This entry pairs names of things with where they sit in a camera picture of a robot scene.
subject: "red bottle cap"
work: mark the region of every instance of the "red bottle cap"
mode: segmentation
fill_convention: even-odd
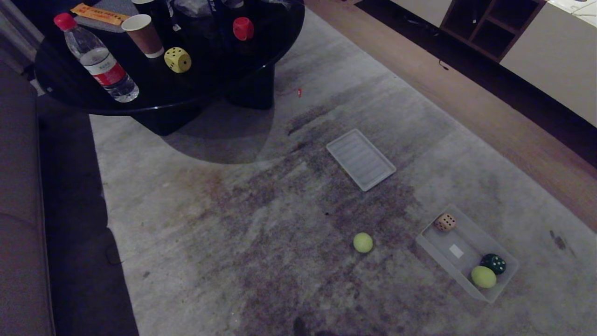
[[[246,17],[237,17],[232,23],[234,36],[241,41],[253,38],[253,22]]]
[[[58,14],[54,17],[54,23],[58,28],[64,30],[69,30],[70,28],[76,27],[76,21],[70,16],[69,13],[62,13]]]

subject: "table top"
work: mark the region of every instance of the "table top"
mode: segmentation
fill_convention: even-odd
[[[183,27],[164,47],[182,47],[193,65],[183,74],[171,71],[163,57],[148,59],[126,33],[89,29],[96,34],[137,83],[140,94],[132,102],[113,100],[66,47],[45,39],[35,59],[39,85],[68,106],[99,115],[133,115],[157,109],[201,106],[244,78],[275,64],[294,44],[304,20],[302,1],[289,8],[256,1],[250,18],[255,35],[241,42],[223,38],[212,18],[180,20]]]

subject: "brown paper cup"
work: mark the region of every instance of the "brown paper cup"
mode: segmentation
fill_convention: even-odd
[[[131,16],[122,22],[121,28],[148,58],[154,59],[163,55],[164,47],[153,27],[151,16],[147,14]]]

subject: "bottle label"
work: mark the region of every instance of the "bottle label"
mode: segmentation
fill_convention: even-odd
[[[120,82],[127,74],[122,66],[118,64],[112,54],[98,64],[86,66],[85,69],[102,86],[108,86]]]

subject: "tennis ball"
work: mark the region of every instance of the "tennis ball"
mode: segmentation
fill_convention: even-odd
[[[477,266],[470,272],[473,282],[483,288],[492,288],[496,285],[496,274],[485,266]]]
[[[361,232],[352,240],[355,249],[360,253],[367,253],[373,248],[373,238],[367,233]]]

